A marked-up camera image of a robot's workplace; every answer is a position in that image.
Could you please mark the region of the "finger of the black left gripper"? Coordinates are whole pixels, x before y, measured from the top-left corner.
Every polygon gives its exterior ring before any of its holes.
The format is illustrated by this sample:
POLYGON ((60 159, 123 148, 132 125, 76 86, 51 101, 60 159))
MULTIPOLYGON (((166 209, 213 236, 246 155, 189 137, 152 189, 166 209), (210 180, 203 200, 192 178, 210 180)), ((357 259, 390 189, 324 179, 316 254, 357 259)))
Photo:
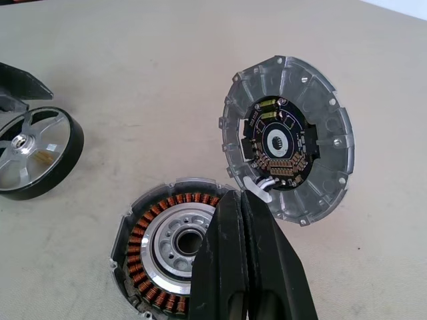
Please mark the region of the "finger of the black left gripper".
POLYGON ((21 100, 52 100, 53 92, 27 71, 1 63, 1 88, 21 100))
POLYGON ((1 89, 0 110, 2 113, 24 113, 29 110, 29 106, 17 97, 12 96, 7 90, 1 89))

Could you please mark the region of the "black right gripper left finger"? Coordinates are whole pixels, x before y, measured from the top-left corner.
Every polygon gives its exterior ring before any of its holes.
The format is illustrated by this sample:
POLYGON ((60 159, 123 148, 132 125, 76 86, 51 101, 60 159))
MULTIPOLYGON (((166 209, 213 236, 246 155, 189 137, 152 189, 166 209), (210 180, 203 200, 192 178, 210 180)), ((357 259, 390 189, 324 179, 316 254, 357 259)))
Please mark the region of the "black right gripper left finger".
POLYGON ((248 263, 240 195, 219 201, 193 262, 190 319, 246 319, 248 263))

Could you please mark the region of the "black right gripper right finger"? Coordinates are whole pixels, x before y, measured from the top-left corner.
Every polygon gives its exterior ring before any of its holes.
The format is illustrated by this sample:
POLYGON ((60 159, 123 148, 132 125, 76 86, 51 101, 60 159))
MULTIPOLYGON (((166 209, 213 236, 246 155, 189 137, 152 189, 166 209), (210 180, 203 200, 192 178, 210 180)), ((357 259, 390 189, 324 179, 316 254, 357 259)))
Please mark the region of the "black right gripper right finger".
POLYGON ((250 191, 241 196, 249 275, 250 319, 317 319, 308 280, 269 207, 250 191))

